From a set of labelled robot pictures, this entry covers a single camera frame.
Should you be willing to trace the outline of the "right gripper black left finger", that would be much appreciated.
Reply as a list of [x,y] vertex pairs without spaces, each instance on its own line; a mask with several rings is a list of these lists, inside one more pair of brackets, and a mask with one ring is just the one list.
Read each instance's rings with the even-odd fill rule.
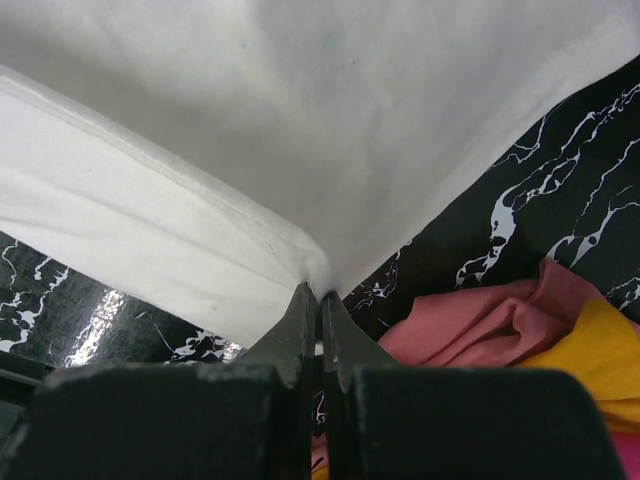
[[87,365],[37,387],[1,451],[5,479],[307,479],[316,300],[229,363]]

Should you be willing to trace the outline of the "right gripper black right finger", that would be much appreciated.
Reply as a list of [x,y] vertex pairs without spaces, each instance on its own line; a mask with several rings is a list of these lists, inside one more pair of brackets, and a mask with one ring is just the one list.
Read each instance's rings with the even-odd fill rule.
[[591,396],[545,369],[410,368],[322,302],[333,479],[621,479]]

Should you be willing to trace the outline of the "cream white t shirt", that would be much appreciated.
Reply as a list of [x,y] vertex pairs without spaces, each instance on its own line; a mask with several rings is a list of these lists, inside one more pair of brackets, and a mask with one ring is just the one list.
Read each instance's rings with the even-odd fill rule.
[[638,52],[635,1],[5,1],[1,229],[251,346]]

